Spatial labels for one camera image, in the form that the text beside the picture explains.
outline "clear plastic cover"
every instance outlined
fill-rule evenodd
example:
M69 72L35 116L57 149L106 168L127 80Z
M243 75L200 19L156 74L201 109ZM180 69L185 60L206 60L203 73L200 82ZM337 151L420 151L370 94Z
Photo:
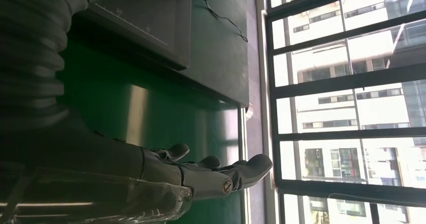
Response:
M167 183L45 168L23 175L2 167L0 183L10 188L0 192L10 193L2 193L9 197L0 198L0 218L9 223L166 223L192 200L190 188Z

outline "power cord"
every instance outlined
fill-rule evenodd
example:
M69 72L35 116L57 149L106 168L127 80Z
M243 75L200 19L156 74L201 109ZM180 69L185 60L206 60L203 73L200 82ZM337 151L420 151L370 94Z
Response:
M221 16L219 16L218 14L216 14L216 12L214 12L212 9L211 9L211 7L208 5L208 2L207 2L207 0L203 0L204 2L205 2L205 5L206 5L206 7L207 7L207 9L210 11L210 13L213 15L213 16L215 16L216 18L221 18L221 19L225 19L225 20L228 20L232 25L234 25L237 29L238 29L238 31L240 32L238 35L245 41L245 42L249 42L249 40L247 39L247 37L246 36L244 36L243 35L243 32L241 31L241 29L237 26L237 25L235 25L235 23L233 23L232 21L231 21L231 19L229 19L229 18L227 18L227 17L221 17Z

